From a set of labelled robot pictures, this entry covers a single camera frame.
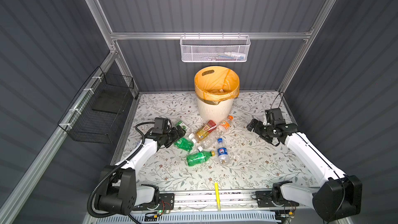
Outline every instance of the black wire basket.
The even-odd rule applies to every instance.
[[[65,111],[58,126],[75,141],[114,144],[119,141],[134,100],[133,78],[102,73],[75,109]],[[73,111],[68,123],[61,123]]]

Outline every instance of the white mesh basket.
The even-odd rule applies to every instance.
[[[183,62],[245,62],[250,39],[245,35],[181,36],[180,46]]]

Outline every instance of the trash can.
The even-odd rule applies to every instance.
[[[195,75],[195,92],[202,119],[218,123],[228,117],[239,95],[239,76],[227,67],[205,67]]]

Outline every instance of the table surface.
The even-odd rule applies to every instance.
[[[148,159],[138,174],[137,182],[155,184],[161,191],[214,190],[214,182],[218,182],[219,189],[263,189],[285,180],[317,187],[311,172],[290,149],[282,144],[274,147],[246,129],[252,118],[263,119],[264,110],[271,107],[277,94],[278,92],[241,92],[234,100],[231,110],[233,125],[222,136],[231,159],[227,166],[221,166],[217,157],[212,157],[206,163],[188,167],[188,152],[172,145],[160,149]],[[273,108],[278,107],[280,101],[278,98]],[[286,122],[291,123],[283,102],[280,108]],[[198,113],[195,93],[143,94],[123,157],[141,140],[134,126],[153,121],[155,117],[169,118],[173,124],[182,120],[192,131],[205,123]],[[145,133],[150,127],[152,126],[144,125],[140,128]]]

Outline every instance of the wire basket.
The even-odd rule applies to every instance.
[[[134,100],[132,89],[132,77],[102,73],[90,89],[84,89],[83,100],[67,110],[58,125],[74,141],[117,143]],[[73,111],[72,117],[61,123],[68,111]]]
[[[250,38],[246,35],[181,36],[180,46],[183,62],[246,62]]]

